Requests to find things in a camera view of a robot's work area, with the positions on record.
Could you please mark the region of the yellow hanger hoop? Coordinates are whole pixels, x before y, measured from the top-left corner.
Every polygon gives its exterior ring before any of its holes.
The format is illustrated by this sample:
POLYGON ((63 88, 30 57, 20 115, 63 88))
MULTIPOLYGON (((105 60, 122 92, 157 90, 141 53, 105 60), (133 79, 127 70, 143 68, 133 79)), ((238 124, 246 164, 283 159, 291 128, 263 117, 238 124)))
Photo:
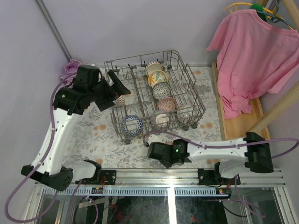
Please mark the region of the yellow hanger hoop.
POLYGON ((255 10, 256 14, 264 22, 272 25, 276 23, 284 23, 290 30, 295 30, 296 28, 294 25, 286 21, 282 16, 278 14, 280 2, 280 0, 274 0, 270 4, 270 9, 262 6, 259 3, 236 2, 225 7, 223 11, 229 10, 229 12, 232 13, 233 7, 235 8, 235 11, 237 11, 239 6, 250 6, 250 9, 255 10))

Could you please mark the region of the brown floral grid bowl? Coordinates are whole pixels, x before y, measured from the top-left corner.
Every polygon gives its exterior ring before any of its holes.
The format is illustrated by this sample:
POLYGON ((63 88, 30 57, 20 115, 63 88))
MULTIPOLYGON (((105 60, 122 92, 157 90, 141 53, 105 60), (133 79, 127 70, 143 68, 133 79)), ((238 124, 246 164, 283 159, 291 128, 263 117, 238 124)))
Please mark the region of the brown floral grid bowl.
POLYGON ((124 106, 126 106, 125 97, 123 95, 119 96, 115 100, 115 105, 116 105, 116 107, 124 107, 124 106))

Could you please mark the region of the red lattice pattern bowl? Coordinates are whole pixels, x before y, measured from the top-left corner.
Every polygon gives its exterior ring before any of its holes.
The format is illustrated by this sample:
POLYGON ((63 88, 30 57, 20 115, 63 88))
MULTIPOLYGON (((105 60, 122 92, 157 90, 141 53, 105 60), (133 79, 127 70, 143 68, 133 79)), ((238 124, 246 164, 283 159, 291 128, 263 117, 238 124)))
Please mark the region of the red lattice pattern bowl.
POLYGON ((167 144, 167 145, 173 145, 173 141, 172 140, 168 140, 168 141, 165 142, 165 144, 167 144))

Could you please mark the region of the blue white porcelain bowl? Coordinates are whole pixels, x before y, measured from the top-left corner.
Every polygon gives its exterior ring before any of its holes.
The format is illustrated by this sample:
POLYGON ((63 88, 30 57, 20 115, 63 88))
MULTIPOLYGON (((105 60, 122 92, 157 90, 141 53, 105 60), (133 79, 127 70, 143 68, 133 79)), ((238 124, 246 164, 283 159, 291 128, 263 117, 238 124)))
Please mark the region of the blue white porcelain bowl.
POLYGON ((123 132, 129 137, 135 137, 142 132, 143 121, 136 115, 126 116, 121 124, 123 132))

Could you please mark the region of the orange diamond white bowl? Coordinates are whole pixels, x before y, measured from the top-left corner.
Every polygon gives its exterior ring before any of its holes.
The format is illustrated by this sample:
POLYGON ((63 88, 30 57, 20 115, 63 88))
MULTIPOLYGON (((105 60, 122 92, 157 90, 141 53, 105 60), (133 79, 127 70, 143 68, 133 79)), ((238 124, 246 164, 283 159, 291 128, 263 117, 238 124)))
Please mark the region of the orange diamond white bowl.
POLYGON ((180 106, 177 110, 178 120, 184 125, 190 124, 193 117, 193 111, 194 107, 191 105, 180 106))

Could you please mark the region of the aluminium rail frame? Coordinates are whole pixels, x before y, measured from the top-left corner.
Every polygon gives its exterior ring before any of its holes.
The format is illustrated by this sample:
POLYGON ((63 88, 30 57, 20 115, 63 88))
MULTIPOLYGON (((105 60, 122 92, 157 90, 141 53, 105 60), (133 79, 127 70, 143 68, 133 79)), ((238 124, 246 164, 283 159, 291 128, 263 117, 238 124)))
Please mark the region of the aluminium rail frame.
POLYGON ((71 184, 60 196, 218 196, 219 190, 234 190, 235 181, 203 183, 197 169, 130 169, 120 168, 106 183, 71 184))

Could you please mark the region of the purple striped bowl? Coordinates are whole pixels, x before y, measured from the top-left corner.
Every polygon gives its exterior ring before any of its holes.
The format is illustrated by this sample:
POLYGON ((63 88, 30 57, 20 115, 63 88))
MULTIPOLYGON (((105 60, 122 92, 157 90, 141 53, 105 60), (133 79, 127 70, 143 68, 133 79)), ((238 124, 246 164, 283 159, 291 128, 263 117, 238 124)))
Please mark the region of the purple striped bowl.
POLYGON ((169 113, 165 110, 156 110, 150 117, 153 129, 166 130, 170 123, 169 113))

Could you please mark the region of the brown diamond dotted bowl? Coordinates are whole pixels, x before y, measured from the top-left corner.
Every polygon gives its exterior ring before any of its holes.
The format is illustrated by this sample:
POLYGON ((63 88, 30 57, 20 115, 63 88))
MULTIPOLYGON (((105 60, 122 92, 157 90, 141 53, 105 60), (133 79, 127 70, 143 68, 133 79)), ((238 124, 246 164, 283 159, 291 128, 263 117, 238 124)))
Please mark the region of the brown diamond dotted bowl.
POLYGON ((166 97, 159 100, 157 104, 158 110, 164 110, 166 112, 175 111, 178 108, 178 104, 175 98, 173 97, 166 97))

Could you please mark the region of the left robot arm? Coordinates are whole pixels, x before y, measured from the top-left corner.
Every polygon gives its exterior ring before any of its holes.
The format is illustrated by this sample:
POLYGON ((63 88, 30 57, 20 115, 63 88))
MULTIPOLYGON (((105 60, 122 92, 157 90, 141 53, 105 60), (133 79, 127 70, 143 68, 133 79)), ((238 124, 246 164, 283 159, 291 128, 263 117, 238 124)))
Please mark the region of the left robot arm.
POLYGON ((30 165, 21 174, 58 191, 64 191, 72 182, 97 184, 102 180, 101 165, 83 160, 65 167, 62 163, 67 142, 77 119, 95 103, 100 111, 114 106, 120 96, 131 92, 121 83, 113 70, 106 80, 98 67, 81 65, 71 86, 54 91, 50 100, 51 123, 42 147, 30 165))

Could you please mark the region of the blue stroke white bowl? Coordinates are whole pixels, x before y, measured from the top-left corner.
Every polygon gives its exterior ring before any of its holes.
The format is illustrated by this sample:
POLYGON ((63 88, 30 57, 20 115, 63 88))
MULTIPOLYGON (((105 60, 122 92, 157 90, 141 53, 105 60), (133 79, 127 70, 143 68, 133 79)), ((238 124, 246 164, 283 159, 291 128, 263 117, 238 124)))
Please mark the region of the blue stroke white bowl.
POLYGON ((146 75, 149 76, 155 71, 164 70, 164 68, 161 63, 152 61, 149 64, 147 64, 145 70, 146 70, 146 75))

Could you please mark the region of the crumpled purple cloth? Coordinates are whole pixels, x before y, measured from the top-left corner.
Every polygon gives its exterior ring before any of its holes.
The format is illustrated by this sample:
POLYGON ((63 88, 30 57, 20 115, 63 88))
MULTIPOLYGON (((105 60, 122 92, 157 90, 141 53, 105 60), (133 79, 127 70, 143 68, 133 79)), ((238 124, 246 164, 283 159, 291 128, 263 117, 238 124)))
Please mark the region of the crumpled purple cloth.
POLYGON ((79 60, 71 59, 64 67, 64 72, 60 75, 59 80, 64 81, 64 85, 70 85, 77 75, 78 68, 82 65, 79 60))

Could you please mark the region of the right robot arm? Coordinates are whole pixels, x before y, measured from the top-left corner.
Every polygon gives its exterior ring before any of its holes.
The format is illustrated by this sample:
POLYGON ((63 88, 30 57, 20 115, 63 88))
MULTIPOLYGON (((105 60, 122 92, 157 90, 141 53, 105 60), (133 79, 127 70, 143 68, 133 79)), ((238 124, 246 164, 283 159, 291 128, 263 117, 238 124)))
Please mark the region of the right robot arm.
POLYGON ((144 138, 144 144, 148 148, 148 157, 165 168, 205 159, 219 160, 213 172, 213 179, 218 184, 244 172, 268 174, 274 171, 270 145, 252 132, 243 138, 214 142, 178 138, 170 145, 152 133, 144 138))

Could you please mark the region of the wooden tray frame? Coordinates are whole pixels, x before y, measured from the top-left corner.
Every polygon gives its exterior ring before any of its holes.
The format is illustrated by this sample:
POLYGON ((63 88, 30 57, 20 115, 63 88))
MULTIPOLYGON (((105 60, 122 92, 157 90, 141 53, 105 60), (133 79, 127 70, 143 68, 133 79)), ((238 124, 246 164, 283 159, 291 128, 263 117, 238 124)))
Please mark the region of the wooden tray frame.
POLYGON ((246 132, 263 116, 263 110, 258 98, 250 100, 252 106, 250 114, 240 114, 233 119, 225 119, 222 99, 218 92, 218 70, 217 62, 212 63, 212 74, 214 82, 214 94, 216 98, 218 117, 220 123, 220 132, 222 140, 233 140, 240 137, 245 137, 246 132))

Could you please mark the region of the navy geometric pattern bowl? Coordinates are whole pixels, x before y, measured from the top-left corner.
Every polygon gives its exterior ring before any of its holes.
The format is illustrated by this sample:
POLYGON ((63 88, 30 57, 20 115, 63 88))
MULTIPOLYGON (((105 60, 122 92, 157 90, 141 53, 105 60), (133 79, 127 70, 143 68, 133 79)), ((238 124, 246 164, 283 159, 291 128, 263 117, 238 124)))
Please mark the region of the navy geometric pattern bowl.
POLYGON ((152 95, 155 100, 171 97, 171 86, 166 82, 158 83, 152 89, 152 95))

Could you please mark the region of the pink t-shirt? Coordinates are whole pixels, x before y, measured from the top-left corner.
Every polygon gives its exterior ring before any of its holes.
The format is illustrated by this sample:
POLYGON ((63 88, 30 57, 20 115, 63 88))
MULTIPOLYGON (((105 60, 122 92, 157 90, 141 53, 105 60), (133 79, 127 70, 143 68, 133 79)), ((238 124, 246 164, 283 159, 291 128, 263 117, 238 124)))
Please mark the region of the pink t-shirt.
POLYGON ((207 51, 218 51, 218 93, 225 119, 249 114, 249 100, 279 93, 299 68, 299 34, 263 21, 253 9, 222 20, 207 51))

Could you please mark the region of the grey wire dish rack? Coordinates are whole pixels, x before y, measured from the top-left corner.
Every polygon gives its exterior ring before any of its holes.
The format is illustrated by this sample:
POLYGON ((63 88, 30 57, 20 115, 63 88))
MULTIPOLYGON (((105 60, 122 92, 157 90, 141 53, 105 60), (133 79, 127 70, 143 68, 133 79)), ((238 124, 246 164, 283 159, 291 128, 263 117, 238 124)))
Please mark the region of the grey wire dish rack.
POLYGON ((120 97, 111 112, 115 132, 124 144, 154 129, 197 128, 206 108, 195 76, 178 51, 108 60, 104 66, 131 92, 120 97))

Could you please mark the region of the green hanger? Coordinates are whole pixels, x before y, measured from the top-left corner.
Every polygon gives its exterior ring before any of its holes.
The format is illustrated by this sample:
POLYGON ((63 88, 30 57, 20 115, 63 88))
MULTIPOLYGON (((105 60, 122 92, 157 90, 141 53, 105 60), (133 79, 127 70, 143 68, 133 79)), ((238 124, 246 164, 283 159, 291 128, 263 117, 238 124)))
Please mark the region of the green hanger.
POLYGON ((263 9, 263 6, 257 3, 252 4, 250 9, 256 10, 257 15, 266 22, 271 21, 271 14, 263 9))

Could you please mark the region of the orange leaf floral bowl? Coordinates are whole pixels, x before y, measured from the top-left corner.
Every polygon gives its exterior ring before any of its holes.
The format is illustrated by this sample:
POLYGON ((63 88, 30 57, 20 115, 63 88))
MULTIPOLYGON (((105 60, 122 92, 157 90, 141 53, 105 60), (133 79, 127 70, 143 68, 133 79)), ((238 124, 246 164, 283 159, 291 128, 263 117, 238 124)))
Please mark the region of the orange leaf floral bowl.
POLYGON ((151 88, 161 82, 168 82, 168 75, 162 70, 154 71, 148 77, 148 84, 151 88))

